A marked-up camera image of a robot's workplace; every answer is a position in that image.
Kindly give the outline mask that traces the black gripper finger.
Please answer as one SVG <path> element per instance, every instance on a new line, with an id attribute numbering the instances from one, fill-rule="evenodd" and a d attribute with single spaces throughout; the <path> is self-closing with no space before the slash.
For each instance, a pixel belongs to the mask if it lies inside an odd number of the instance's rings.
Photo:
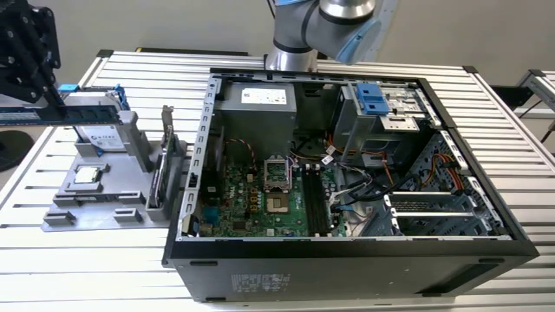
<path id="1" fill-rule="evenodd" d="M 1 122 L 65 123 L 56 31 L 1 31 Z"/>

